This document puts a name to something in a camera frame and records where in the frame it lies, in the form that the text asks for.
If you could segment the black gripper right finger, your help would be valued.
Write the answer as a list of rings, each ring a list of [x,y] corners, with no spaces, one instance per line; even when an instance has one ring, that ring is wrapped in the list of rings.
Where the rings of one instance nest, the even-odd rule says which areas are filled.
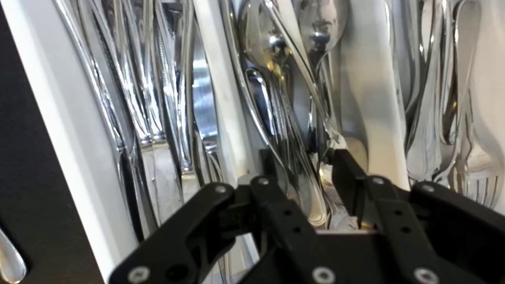
[[[347,150],[331,150],[331,181],[344,208],[387,243],[396,271],[420,284],[505,284],[505,216],[432,181],[404,191],[368,175]]]

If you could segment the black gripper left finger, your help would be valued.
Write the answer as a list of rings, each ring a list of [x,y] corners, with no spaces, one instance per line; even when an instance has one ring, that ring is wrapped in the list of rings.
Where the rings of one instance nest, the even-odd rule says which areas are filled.
[[[267,175],[237,188],[205,185],[114,268],[107,284],[202,284],[246,234],[259,260],[238,284],[338,284],[338,265],[314,227]]]

